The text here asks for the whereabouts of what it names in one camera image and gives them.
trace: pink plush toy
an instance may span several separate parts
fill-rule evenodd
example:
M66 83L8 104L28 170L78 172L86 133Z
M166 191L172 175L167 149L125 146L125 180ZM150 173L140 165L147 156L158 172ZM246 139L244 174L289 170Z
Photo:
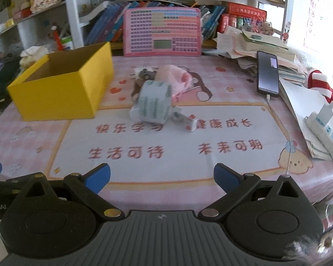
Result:
M172 100L181 96L191 85L191 74L184 69L174 65L166 65L160 67L155 75L155 81L169 82L172 88Z

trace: smartphone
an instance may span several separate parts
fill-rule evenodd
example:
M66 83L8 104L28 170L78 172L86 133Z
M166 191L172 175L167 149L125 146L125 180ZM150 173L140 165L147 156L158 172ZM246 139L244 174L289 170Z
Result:
M258 51L258 82L257 91L261 94L279 96L279 69L277 57Z

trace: open cardboard box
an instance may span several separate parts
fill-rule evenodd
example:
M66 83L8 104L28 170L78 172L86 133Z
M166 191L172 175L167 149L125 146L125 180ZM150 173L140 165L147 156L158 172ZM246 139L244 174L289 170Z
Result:
M24 121L94 118L114 76L110 43L55 52L8 87Z

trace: silver bolt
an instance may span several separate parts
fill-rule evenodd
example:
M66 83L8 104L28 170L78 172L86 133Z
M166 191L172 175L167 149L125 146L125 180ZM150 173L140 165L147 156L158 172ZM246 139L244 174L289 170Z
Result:
M107 209L104 211L104 215L106 217L110 217L110 218L116 218L118 216L120 216L122 214L122 212L118 209Z
M216 217L219 212L216 209L206 208L201 211L201 214L205 217Z

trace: table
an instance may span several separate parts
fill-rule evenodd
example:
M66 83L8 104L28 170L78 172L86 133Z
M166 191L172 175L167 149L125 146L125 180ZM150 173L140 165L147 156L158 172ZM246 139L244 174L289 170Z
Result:
M282 99L272 98L270 108L256 92L256 80L235 62L210 56L114 57L113 62L115 78L95 119L24 122L15 105L4 111L0 180L38 171L61 179L107 162L111 180L100 195L123 211L198 212L224 195L212 178L216 163L276 180L286 173L291 141L296 151L288 174L309 200L320 201L333 191L333 161L309 158ZM193 76L192 89L178 102L201 120L193 133L170 121L161 128L129 119L135 73L167 64L185 67Z

